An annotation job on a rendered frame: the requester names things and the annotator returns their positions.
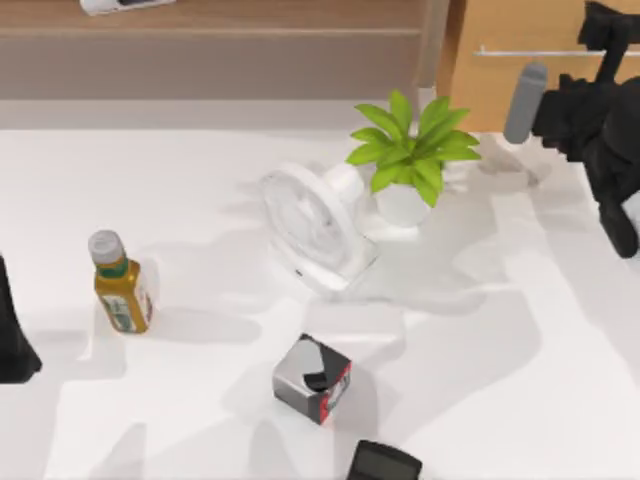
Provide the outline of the wooden open shelf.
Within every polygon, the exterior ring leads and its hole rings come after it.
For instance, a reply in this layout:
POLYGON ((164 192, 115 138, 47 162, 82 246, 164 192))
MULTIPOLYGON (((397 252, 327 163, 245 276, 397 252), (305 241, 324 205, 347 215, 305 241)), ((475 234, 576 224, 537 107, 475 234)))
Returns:
POLYGON ((0 0, 1 100, 347 100, 434 83, 450 0, 0 0))

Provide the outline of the black calculator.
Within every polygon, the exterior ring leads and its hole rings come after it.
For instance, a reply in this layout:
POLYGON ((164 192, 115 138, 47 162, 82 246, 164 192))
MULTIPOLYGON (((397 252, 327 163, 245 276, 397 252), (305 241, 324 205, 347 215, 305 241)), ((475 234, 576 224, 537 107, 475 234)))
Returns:
POLYGON ((395 447, 360 440, 345 480, 419 480, 423 463, 395 447))

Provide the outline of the wooden cupboard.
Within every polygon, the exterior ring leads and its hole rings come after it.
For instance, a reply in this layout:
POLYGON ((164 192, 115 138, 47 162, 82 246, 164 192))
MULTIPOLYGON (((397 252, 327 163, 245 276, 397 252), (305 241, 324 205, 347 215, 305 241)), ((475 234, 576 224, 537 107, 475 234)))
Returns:
POLYGON ((494 50, 587 50, 578 44, 586 0, 450 0, 436 92, 467 108, 468 132, 503 129, 517 79, 530 62, 548 69, 549 89, 559 76, 592 81, 602 57, 480 57, 494 50))

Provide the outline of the white desk fan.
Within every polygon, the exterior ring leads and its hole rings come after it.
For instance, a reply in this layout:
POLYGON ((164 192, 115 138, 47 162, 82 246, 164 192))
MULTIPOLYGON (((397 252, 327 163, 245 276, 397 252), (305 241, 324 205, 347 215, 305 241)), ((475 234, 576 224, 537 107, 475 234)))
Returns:
POLYGON ((260 180, 271 245, 285 268, 323 296, 353 287, 378 258, 356 222, 365 184, 356 167, 324 172, 284 163, 260 180))

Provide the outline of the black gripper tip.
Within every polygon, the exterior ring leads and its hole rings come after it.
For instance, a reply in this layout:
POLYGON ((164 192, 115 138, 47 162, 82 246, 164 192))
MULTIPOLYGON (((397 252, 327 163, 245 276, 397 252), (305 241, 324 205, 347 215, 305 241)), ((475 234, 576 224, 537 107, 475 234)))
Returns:
POLYGON ((26 383, 41 369, 42 361, 19 323, 0 254, 0 384, 26 383))

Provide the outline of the yellow bottle with grey cap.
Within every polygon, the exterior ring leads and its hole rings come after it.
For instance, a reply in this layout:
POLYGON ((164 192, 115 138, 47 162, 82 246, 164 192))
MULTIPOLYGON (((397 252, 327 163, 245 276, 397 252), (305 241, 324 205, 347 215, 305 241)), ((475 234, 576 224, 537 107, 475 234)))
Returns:
POLYGON ((120 333, 145 333, 154 306, 141 265, 128 256, 113 230, 93 233, 88 250, 95 267, 94 289, 113 328, 120 333))

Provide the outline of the white object with black panel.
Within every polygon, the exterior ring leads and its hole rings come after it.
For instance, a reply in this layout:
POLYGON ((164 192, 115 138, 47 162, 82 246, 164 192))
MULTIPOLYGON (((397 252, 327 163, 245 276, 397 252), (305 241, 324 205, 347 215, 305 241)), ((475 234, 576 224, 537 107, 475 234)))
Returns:
POLYGON ((154 8, 175 3, 177 0, 79 0, 82 10, 89 16, 154 8))

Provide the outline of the grey and black tissue box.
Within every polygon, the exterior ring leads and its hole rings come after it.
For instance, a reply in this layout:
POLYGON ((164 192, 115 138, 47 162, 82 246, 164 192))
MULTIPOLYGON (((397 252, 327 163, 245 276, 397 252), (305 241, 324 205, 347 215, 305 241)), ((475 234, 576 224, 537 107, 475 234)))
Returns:
POLYGON ((274 368, 274 397, 322 425, 351 383, 352 360, 302 333, 274 368))

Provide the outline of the green plant in white pot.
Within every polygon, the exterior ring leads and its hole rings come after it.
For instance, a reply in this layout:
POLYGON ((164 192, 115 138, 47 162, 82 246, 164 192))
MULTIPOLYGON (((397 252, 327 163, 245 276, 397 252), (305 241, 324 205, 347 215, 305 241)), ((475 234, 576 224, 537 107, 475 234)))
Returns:
POLYGON ((419 115, 398 90, 387 108, 360 103, 355 110, 370 125, 351 133, 360 145, 346 162, 375 167, 369 189, 380 216, 394 226, 424 222, 444 191, 448 164, 481 159, 479 140, 459 128, 470 110, 453 108, 447 96, 431 100, 419 115))

